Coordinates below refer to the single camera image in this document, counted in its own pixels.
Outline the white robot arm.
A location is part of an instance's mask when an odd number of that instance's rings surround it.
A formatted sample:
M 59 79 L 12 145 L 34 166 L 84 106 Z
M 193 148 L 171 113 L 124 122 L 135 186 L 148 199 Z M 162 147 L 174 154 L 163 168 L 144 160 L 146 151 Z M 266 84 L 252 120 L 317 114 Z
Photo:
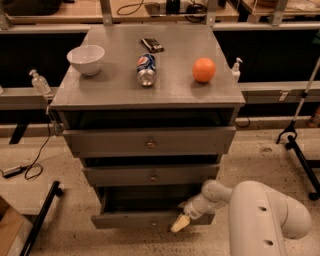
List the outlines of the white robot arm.
M 301 239 L 311 229 L 311 215 L 302 203 L 265 184 L 245 181 L 229 188 L 208 180 L 183 204 L 171 231 L 224 206 L 231 256 L 287 256 L 285 241 Z

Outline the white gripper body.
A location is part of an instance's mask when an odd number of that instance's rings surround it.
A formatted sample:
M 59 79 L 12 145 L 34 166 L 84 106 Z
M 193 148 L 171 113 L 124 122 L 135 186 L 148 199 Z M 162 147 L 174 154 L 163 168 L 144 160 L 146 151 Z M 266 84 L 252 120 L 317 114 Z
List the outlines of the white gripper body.
M 215 206 L 215 202 L 210 201 L 202 194 L 198 194 L 186 201 L 183 213 L 191 220 L 197 220 L 207 213 L 213 213 Z

